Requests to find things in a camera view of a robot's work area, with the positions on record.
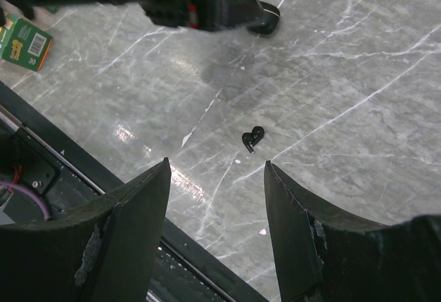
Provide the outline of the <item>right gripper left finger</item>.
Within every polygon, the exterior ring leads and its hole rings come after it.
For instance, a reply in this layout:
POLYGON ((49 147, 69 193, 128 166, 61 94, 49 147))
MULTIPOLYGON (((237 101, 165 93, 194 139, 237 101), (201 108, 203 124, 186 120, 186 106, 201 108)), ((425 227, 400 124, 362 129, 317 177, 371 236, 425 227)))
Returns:
POLYGON ((144 301, 170 194, 167 159, 47 221, 1 227, 2 301, 144 301))

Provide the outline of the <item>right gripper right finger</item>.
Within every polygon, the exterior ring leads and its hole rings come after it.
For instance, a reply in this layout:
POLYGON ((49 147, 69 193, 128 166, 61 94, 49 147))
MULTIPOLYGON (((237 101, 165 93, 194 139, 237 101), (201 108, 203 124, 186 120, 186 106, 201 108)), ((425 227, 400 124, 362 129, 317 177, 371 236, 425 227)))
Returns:
POLYGON ((283 301, 439 301, 440 217, 384 225, 302 187, 271 162, 265 202, 283 301))

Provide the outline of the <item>black earbud charging case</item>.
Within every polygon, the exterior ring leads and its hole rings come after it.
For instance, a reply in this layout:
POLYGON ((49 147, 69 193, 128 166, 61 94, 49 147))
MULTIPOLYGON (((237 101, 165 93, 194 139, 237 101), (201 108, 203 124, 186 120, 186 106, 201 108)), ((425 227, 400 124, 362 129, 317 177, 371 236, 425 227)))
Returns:
POLYGON ((280 21, 281 13, 279 8, 270 3, 261 1, 260 4, 263 9, 261 24, 258 26, 247 27, 247 30, 251 33, 268 37, 276 31, 280 21))

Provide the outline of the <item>black earbuds pair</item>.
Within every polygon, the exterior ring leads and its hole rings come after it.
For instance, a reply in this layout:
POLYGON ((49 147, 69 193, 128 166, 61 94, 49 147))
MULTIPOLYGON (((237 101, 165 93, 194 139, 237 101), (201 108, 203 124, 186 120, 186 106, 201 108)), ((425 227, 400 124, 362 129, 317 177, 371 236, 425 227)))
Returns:
POLYGON ((256 146, 265 136, 264 127, 254 126, 251 132, 245 132, 242 135, 242 142, 250 154, 254 153, 254 146, 256 146))

